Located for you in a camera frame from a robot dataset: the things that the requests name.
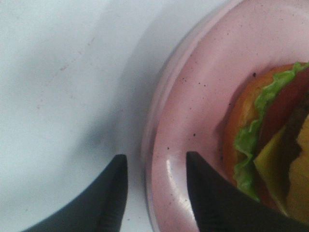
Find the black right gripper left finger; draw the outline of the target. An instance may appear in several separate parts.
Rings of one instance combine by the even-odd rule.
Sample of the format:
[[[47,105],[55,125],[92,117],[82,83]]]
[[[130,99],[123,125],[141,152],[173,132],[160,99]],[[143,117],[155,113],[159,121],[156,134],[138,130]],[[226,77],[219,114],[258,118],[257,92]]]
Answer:
[[[116,155],[104,171],[65,207],[29,232],[118,232],[126,208],[126,155]]]

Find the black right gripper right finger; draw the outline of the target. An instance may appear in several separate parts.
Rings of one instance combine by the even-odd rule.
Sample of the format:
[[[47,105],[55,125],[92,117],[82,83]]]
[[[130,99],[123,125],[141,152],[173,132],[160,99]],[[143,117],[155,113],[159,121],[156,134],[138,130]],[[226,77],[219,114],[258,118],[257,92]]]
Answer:
[[[201,232],[307,232],[308,226],[263,206],[220,176],[197,152],[186,154],[187,189]]]

